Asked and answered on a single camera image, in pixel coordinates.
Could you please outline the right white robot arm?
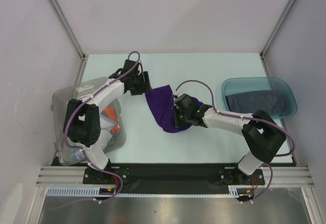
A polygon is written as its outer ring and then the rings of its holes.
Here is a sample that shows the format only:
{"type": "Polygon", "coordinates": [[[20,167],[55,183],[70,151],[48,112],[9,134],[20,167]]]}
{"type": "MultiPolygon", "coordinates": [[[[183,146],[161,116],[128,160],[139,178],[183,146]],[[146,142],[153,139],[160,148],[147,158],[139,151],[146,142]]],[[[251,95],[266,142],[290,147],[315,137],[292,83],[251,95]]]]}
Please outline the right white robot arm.
{"type": "Polygon", "coordinates": [[[247,184],[257,168],[264,163],[270,163],[287,139],[284,130],[262,110],[254,114],[215,111],[211,105],[198,105],[187,94],[173,97],[175,127],[191,125],[218,128],[244,137],[249,152],[239,161],[234,172],[235,180],[240,184],[247,184]]]}

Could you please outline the purple towel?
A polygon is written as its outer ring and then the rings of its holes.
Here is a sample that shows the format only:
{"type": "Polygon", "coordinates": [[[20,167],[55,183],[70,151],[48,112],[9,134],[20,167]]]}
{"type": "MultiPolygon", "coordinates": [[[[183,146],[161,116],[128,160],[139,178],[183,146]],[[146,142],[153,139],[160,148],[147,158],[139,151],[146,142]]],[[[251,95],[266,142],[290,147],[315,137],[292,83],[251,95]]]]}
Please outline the purple towel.
{"type": "Polygon", "coordinates": [[[145,94],[149,109],[158,126],[167,133],[179,133],[188,130],[192,123],[175,127],[174,96],[170,85],[153,89],[145,94]]]}

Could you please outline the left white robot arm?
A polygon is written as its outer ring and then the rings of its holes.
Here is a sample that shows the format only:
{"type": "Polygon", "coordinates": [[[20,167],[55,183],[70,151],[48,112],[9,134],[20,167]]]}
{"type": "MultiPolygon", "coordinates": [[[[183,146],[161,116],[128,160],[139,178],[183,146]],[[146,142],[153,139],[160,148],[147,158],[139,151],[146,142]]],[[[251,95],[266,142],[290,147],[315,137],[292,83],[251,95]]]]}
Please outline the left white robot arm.
{"type": "Polygon", "coordinates": [[[94,177],[100,183],[107,183],[112,178],[112,170],[106,167],[109,159],[102,144],[109,142],[109,129],[114,126],[101,113],[127,92],[134,96],[150,91],[149,75],[143,70],[140,59],[126,59],[123,68],[110,75],[93,93],[82,100],[69,100],[63,128],[64,143],[82,153],[88,165],[95,169],[94,177]]]}

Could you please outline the grey towel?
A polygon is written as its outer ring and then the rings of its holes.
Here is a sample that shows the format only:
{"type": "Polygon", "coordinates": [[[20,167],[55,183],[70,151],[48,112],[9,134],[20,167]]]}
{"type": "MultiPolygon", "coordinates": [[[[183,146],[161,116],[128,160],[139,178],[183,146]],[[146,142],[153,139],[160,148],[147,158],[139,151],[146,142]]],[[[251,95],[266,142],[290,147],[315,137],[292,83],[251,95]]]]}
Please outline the grey towel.
{"type": "Polygon", "coordinates": [[[258,110],[265,111],[271,117],[287,113],[283,96],[275,90],[260,90],[226,96],[229,111],[253,114],[258,110]]]}

